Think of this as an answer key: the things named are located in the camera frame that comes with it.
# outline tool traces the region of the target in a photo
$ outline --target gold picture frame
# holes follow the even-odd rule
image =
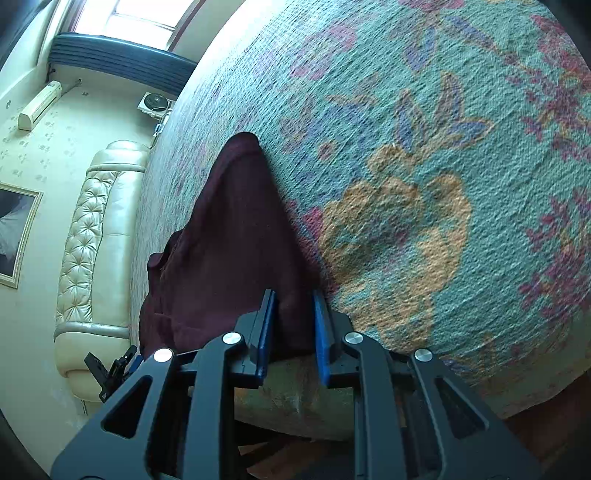
[[[18,288],[22,256],[42,192],[0,182],[0,284]]]

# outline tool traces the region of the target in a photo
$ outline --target maroon cloth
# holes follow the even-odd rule
[[[315,283],[258,139],[240,133],[218,155],[187,225],[150,255],[140,352],[203,347],[258,310],[266,288],[279,301],[275,358],[312,352]]]

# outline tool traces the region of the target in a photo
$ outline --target wall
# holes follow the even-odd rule
[[[244,0],[206,0],[178,40],[173,53],[199,62],[209,44]]]
[[[54,0],[35,17],[0,70],[0,122],[26,105],[45,81],[46,68],[37,68],[37,59],[57,3]]]
[[[72,213],[95,152],[127,139],[149,145],[155,121],[137,110],[147,87],[107,74],[60,69],[81,77],[33,132],[0,124],[0,182],[42,191],[17,290],[0,285],[0,408],[20,441],[47,472],[86,421],[53,360],[57,283]]]

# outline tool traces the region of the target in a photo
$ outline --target metal bolt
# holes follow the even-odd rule
[[[433,354],[430,350],[427,350],[426,348],[418,349],[416,352],[414,352],[414,357],[419,362],[430,362],[431,360],[433,360]]]
[[[358,332],[350,332],[345,335],[345,342],[352,343],[353,345],[363,342],[363,335]]]
[[[173,357],[173,351],[170,348],[161,348],[154,353],[154,360],[163,364]]]
[[[238,332],[230,332],[222,337],[222,341],[227,345],[234,345],[242,340],[242,335]]]

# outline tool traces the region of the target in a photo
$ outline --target bedspread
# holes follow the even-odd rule
[[[252,131],[357,330],[429,346],[502,417],[545,401],[591,367],[590,93],[534,1],[246,0],[152,152],[132,315],[149,254],[184,225],[223,143]],[[350,393],[318,388],[312,362],[274,368],[238,395],[243,418],[350,428]]]

